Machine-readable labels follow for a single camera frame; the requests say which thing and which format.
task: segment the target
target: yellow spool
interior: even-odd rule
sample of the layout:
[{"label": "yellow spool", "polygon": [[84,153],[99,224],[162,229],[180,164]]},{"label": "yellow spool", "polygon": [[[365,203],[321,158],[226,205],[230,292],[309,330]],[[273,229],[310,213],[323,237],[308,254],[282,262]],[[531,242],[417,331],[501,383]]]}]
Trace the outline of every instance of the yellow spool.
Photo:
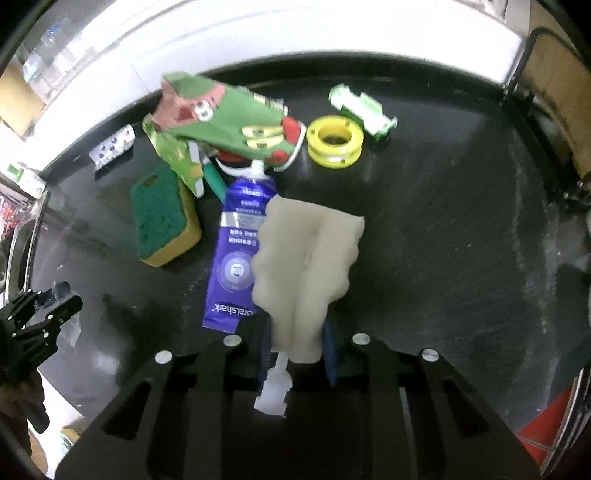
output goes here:
[{"label": "yellow spool", "polygon": [[363,130],[347,117],[322,116],[310,124],[306,140],[310,158],[318,165],[346,168],[361,155]]}]

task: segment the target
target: small toy vehicle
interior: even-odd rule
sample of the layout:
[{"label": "small toy vehicle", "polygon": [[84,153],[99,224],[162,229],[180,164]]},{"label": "small toy vehicle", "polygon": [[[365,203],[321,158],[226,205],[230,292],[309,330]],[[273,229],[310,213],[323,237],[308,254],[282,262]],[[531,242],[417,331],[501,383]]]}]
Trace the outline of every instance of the small toy vehicle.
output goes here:
[{"label": "small toy vehicle", "polygon": [[363,92],[359,96],[351,93],[349,87],[343,83],[330,90],[329,102],[341,115],[359,124],[374,140],[382,139],[398,125],[396,117],[390,120],[382,113],[381,103]]}]

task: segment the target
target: screw head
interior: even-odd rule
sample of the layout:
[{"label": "screw head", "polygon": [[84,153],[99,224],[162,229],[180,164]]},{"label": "screw head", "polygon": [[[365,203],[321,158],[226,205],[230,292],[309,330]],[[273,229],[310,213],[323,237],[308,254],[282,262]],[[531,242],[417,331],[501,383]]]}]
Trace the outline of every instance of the screw head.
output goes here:
[{"label": "screw head", "polygon": [[425,348],[425,350],[421,352],[421,356],[426,362],[436,362],[439,360],[439,352],[433,348]]},{"label": "screw head", "polygon": [[351,338],[355,345],[368,345],[371,342],[371,337],[367,333],[356,333]]},{"label": "screw head", "polygon": [[226,346],[238,346],[242,343],[242,337],[240,335],[226,335],[223,339],[223,344]]},{"label": "screw head", "polygon": [[154,360],[156,360],[157,364],[164,365],[170,362],[173,359],[172,352],[168,350],[160,350],[155,356]]}]

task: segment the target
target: sponge scrubber side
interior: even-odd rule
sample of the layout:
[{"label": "sponge scrubber side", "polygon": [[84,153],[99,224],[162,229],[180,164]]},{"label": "sponge scrubber side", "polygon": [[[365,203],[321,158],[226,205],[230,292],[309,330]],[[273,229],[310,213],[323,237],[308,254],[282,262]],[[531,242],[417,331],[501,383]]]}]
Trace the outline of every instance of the sponge scrubber side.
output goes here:
[{"label": "sponge scrubber side", "polygon": [[163,164],[131,189],[139,258],[161,267],[201,238],[193,196]]}]

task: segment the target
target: black round table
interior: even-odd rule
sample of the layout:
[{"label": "black round table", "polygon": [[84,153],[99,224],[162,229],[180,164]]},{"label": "black round table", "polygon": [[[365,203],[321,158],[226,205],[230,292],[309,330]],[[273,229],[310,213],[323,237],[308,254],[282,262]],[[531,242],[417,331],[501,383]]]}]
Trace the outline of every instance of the black round table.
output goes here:
[{"label": "black round table", "polygon": [[[305,124],[336,113],[327,94],[338,83],[399,119],[344,170],[318,166],[304,146],[274,175],[278,191],[365,217],[349,292],[332,306],[339,321],[405,353],[436,348],[516,431],[571,384],[589,351],[584,217],[548,202],[543,151],[496,87],[436,67],[409,74],[394,63],[376,77],[352,65],[333,76],[308,65],[282,80],[295,71],[284,66],[252,86]],[[219,78],[248,84],[252,72]],[[201,327],[221,211],[211,191],[196,200],[198,245],[163,268],[136,254],[129,190],[161,161],[140,124],[156,101],[106,121],[44,175],[52,195],[32,288],[66,280],[85,305],[41,372],[91,419],[159,350],[190,352],[223,335]],[[85,152],[127,122],[138,136],[131,158],[96,176]]]}]

